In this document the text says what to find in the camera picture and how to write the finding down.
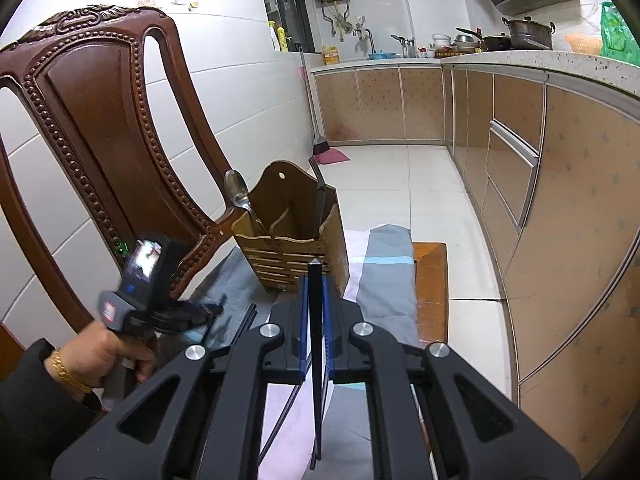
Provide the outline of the left forearm dark sleeve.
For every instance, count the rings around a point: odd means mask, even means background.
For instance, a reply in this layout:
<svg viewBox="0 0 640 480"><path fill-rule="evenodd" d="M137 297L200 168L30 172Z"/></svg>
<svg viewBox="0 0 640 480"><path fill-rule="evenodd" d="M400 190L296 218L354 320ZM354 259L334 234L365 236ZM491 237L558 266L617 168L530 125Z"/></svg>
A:
<svg viewBox="0 0 640 480"><path fill-rule="evenodd" d="M1 477L49 479L54 462L102 411L89 392L78 401L44 367L54 347L34 342L1 383Z"/></svg>

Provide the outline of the left hand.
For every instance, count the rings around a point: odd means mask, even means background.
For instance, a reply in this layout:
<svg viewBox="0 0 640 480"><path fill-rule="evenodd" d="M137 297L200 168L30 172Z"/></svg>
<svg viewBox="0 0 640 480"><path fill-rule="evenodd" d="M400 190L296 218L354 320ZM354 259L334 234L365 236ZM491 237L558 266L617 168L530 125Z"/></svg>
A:
<svg viewBox="0 0 640 480"><path fill-rule="evenodd" d="M98 388L120 359L139 365L137 380L144 382L156 363L155 351L137 338L118 336L101 321L87 325L58 352L64 370L87 387Z"/></svg>

